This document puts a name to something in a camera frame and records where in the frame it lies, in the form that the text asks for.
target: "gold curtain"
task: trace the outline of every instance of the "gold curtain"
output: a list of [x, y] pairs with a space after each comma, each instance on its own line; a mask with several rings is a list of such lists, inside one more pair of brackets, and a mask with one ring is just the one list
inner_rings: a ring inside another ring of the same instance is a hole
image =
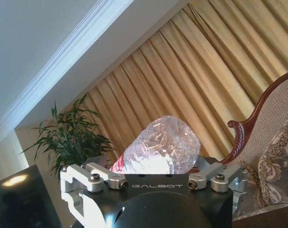
[[198, 135], [201, 154], [232, 149], [229, 120], [244, 120], [288, 71], [288, 0], [189, 3], [93, 90], [86, 106], [114, 140], [114, 159], [153, 120], [174, 115]]

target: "bolt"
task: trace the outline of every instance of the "bolt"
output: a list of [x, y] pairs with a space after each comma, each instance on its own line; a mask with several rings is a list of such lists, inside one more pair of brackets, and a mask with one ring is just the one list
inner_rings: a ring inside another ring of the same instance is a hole
[[218, 174], [216, 175], [216, 180], [218, 180], [218, 181], [222, 181], [222, 180], [224, 180], [224, 175], [218, 173]]
[[119, 184], [120, 189], [127, 189], [128, 188], [128, 182], [123, 182]]
[[80, 190], [80, 191], [78, 192], [78, 195], [79, 195], [79, 197], [83, 197], [84, 191], [83, 191], [83, 190]]
[[67, 167], [68, 167], [67, 165], [63, 166], [62, 171], [67, 172]]
[[195, 182], [194, 180], [190, 180], [188, 181], [188, 188], [191, 190], [194, 190], [197, 187], [197, 182]]
[[93, 181], [97, 181], [97, 180], [100, 179], [100, 174], [94, 173], [94, 174], [91, 175], [90, 179], [93, 180]]

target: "potted plant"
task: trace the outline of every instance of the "potted plant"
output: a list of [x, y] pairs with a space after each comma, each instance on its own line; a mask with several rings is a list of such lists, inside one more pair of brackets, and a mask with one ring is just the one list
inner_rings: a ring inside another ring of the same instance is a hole
[[44, 126], [40, 123], [38, 129], [38, 140], [29, 148], [37, 146], [35, 158], [39, 153], [48, 153], [50, 162], [52, 153], [54, 154], [53, 166], [50, 171], [57, 174], [63, 166], [83, 164], [88, 158], [106, 154], [112, 150], [111, 142], [101, 134], [96, 134], [95, 129], [98, 124], [88, 120], [85, 114], [99, 114], [84, 108], [82, 105], [85, 98], [76, 100], [71, 109], [62, 113], [57, 113], [56, 103], [51, 109], [54, 124]]

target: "clear plastic bottle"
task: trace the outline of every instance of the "clear plastic bottle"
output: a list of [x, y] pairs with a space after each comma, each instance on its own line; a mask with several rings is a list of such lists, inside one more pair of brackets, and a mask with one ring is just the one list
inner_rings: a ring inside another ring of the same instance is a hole
[[174, 116], [151, 122], [116, 161], [117, 173], [181, 174], [195, 164], [200, 141], [192, 129]]

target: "television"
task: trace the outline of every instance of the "television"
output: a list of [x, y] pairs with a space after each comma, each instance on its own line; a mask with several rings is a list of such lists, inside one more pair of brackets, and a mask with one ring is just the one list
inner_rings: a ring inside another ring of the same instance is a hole
[[0, 181], [0, 228], [61, 228], [36, 165]]

